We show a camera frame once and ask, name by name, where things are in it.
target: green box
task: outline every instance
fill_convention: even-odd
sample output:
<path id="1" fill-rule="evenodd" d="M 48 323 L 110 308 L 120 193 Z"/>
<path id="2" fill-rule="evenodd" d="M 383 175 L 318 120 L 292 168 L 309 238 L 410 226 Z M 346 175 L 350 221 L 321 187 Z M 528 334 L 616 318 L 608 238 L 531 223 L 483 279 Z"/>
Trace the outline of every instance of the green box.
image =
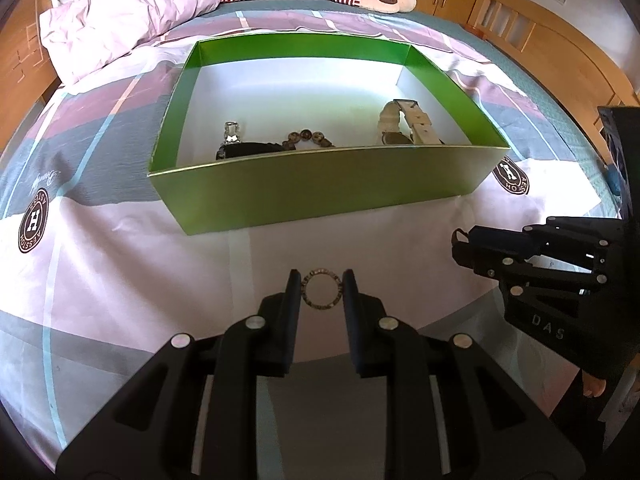
<path id="1" fill-rule="evenodd" d="M 274 58 L 359 59 L 404 66 L 453 118 L 470 145 L 331 148 L 177 167 L 200 70 Z M 331 138 L 331 132 L 325 133 Z M 411 45 L 341 34 L 252 34 L 194 46 L 162 121 L 148 176 L 191 235 L 468 194 L 507 150 L 478 106 Z"/>

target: metal screw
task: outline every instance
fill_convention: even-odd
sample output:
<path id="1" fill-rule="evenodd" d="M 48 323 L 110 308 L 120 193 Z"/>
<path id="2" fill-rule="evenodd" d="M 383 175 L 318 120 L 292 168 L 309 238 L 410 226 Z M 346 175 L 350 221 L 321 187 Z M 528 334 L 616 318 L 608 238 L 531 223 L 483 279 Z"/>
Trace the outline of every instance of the metal screw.
<path id="1" fill-rule="evenodd" d="M 176 334 L 171 338 L 171 346 L 174 348 L 186 348 L 191 344 L 189 334 Z"/>
<path id="2" fill-rule="evenodd" d="M 251 330 L 260 330 L 263 326 L 267 324 L 267 320 L 262 316 L 251 316 L 246 319 L 244 322 L 247 328 Z"/>
<path id="3" fill-rule="evenodd" d="M 382 330 L 395 330 L 400 324 L 395 317 L 381 317 L 378 326 Z"/>
<path id="4" fill-rule="evenodd" d="M 467 334 L 456 334 L 453 336 L 453 344 L 458 348 L 469 348 L 474 343 L 474 340 L 471 339 L 471 336 Z"/>

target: wooden bed frame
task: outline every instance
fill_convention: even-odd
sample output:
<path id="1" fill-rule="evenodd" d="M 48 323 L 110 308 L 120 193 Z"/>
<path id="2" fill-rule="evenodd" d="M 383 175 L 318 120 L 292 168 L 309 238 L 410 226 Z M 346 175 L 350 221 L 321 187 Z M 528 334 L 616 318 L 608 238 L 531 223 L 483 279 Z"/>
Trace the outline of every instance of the wooden bed frame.
<path id="1" fill-rule="evenodd" d="M 531 74 L 567 110 L 606 164 L 598 106 L 640 106 L 625 75 L 575 27 L 530 0 L 478 0 L 469 25 Z"/>
<path id="2" fill-rule="evenodd" d="M 0 31 L 0 153 L 56 81 L 40 44 L 38 15 L 50 0 L 20 0 Z M 477 0 L 468 23 L 527 70 L 568 111 L 607 164 L 597 107 L 640 106 L 625 73 L 584 34 L 530 0 Z"/>

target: brown bead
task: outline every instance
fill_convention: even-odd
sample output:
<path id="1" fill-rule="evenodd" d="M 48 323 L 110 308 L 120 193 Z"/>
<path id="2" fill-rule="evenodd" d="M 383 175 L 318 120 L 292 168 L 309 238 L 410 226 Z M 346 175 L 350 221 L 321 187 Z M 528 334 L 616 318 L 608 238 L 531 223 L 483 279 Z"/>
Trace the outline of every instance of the brown bead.
<path id="1" fill-rule="evenodd" d="M 320 145 L 320 142 L 324 139 L 324 133 L 322 132 L 314 132 L 311 136 L 311 140 L 316 144 Z"/>

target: crumpled pink fabric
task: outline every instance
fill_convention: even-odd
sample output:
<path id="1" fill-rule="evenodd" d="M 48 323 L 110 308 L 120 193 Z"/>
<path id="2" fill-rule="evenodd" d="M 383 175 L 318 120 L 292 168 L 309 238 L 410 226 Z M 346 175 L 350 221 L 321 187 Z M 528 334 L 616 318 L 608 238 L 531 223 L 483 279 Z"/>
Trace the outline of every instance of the crumpled pink fabric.
<path id="1" fill-rule="evenodd" d="M 40 36 L 60 80 L 71 85 L 219 2 L 72 0 L 40 15 Z"/>

